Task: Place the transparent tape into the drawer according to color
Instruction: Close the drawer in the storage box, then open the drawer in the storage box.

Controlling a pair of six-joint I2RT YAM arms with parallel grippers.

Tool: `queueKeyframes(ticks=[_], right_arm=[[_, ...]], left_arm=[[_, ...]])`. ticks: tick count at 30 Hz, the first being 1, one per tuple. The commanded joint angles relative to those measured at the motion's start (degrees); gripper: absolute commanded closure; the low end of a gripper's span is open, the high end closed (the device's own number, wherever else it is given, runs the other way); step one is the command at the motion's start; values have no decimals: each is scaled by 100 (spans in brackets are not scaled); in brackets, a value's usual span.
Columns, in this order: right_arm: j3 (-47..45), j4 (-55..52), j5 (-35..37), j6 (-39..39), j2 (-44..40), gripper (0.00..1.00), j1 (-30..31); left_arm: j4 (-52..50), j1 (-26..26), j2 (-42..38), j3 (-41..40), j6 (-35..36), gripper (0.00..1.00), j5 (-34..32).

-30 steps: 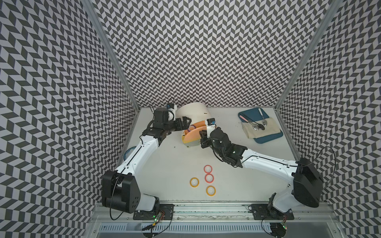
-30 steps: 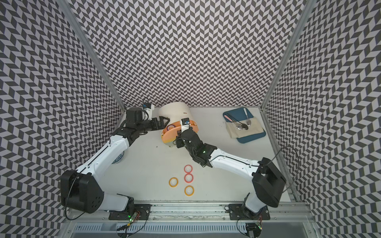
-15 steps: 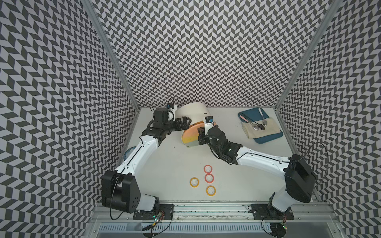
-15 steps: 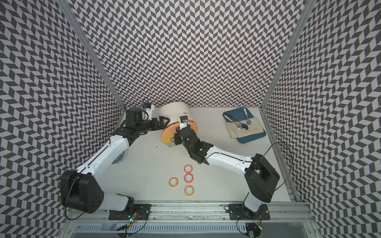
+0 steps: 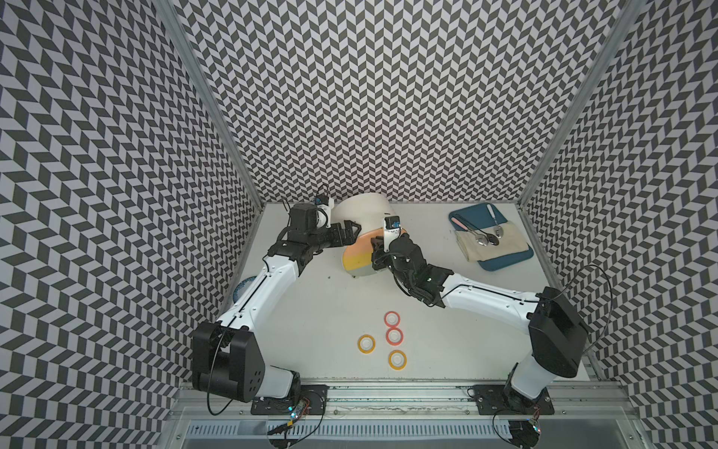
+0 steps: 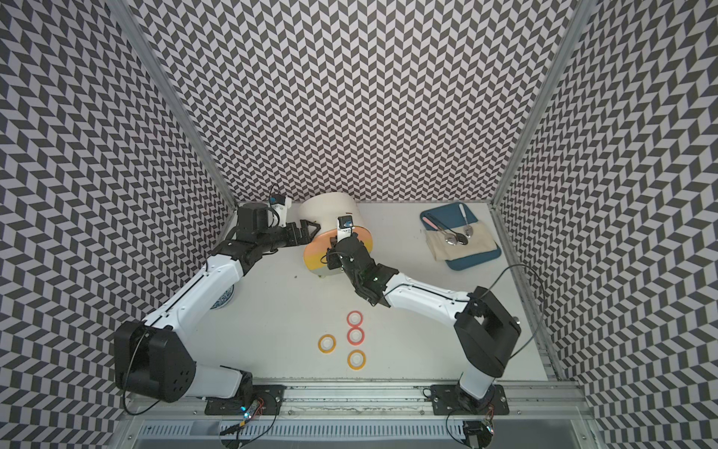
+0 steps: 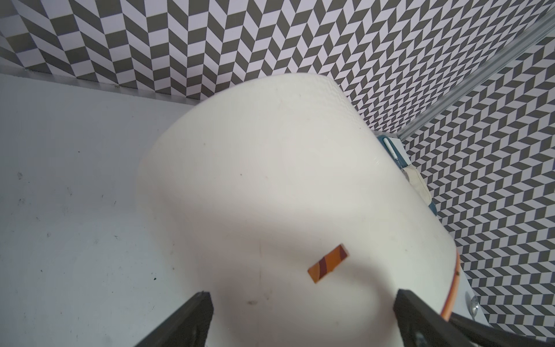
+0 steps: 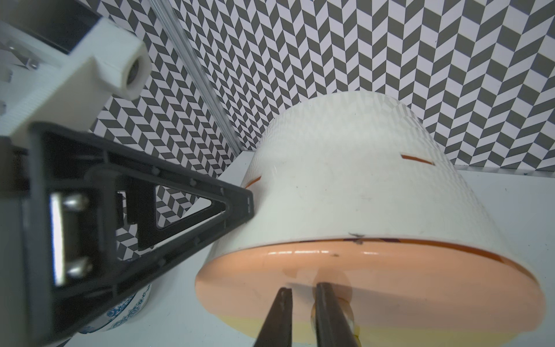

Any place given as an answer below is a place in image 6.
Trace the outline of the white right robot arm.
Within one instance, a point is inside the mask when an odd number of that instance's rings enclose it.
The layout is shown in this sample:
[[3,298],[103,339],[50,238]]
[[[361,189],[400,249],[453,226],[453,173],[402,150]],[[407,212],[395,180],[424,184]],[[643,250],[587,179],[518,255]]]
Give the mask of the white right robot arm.
[[370,305],[416,312],[451,327],[467,359],[457,394],[476,402],[486,400],[522,334],[519,321],[490,289],[451,291],[413,280],[375,262],[357,234],[331,241],[325,261],[329,269],[342,269],[355,294]]

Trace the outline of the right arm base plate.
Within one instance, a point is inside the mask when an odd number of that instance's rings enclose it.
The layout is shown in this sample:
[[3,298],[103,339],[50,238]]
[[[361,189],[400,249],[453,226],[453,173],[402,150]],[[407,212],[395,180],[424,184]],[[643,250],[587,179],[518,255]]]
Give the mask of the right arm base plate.
[[508,400],[502,385],[491,385],[482,398],[473,398],[459,385],[430,385],[428,399],[434,415],[488,415],[510,414]]

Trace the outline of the white round drawer cabinet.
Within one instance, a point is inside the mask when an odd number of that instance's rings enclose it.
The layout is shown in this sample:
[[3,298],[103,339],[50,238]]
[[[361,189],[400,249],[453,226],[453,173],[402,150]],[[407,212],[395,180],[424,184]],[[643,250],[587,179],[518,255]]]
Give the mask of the white round drawer cabinet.
[[298,210],[299,219],[310,220],[321,226],[317,236],[322,232],[337,229],[338,217],[347,214],[353,215],[355,220],[353,228],[357,226],[366,228],[355,200],[345,193],[334,192],[315,196],[302,203]]

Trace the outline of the yellow drawer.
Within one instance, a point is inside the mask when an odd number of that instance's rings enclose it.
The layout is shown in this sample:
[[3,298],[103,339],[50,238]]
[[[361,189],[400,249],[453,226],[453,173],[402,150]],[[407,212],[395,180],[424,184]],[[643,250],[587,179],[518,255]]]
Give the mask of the yellow drawer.
[[308,266],[308,270],[313,273],[316,276],[319,277],[326,277],[326,276],[332,276],[336,274],[340,274],[340,269],[330,269],[327,265],[317,265],[317,266]]

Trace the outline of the orange top drawer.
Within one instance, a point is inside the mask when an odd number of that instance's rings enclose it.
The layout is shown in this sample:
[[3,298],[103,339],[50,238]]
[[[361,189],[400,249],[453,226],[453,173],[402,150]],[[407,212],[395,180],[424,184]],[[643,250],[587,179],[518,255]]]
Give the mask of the orange top drawer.
[[[362,241],[368,252],[373,249],[373,239],[370,232],[361,226],[357,226],[353,229],[358,236],[359,241]],[[321,264],[321,257],[324,256],[327,250],[330,248],[330,241],[332,238],[337,236],[337,230],[333,229],[327,232],[320,233],[314,238],[312,243],[308,244],[303,253],[303,260],[308,269],[308,266],[317,266]]]

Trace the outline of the yellow tape roll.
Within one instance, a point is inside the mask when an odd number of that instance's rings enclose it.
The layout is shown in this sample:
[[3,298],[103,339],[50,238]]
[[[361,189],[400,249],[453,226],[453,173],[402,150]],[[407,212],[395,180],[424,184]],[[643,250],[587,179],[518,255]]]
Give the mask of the yellow tape roll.
[[331,354],[336,347],[336,338],[331,334],[325,334],[318,340],[318,349],[322,354]]
[[347,356],[347,364],[352,370],[363,370],[366,366],[366,354],[361,350],[353,350]]

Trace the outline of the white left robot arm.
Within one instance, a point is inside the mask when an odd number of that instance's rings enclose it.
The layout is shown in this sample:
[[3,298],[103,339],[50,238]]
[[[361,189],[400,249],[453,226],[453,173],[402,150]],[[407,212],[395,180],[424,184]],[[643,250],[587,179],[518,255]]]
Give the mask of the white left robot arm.
[[114,333],[115,385],[163,402],[184,397],[233,398],[242,370],[200,365],[186,347],[202,318],[264,256],[307,245],[321,226],[287,219],[289,205],[246,203],[236,222],[194,277],[145,318],[122,323]]

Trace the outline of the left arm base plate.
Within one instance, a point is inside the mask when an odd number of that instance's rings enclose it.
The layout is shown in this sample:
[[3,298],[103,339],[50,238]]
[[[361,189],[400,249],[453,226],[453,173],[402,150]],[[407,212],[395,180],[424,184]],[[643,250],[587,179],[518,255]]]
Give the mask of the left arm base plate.
[[233,398],[209,398],[205,415],[249,418],[260,415],[277,415],[284,400],[285,385],[256,385],[240,391]]

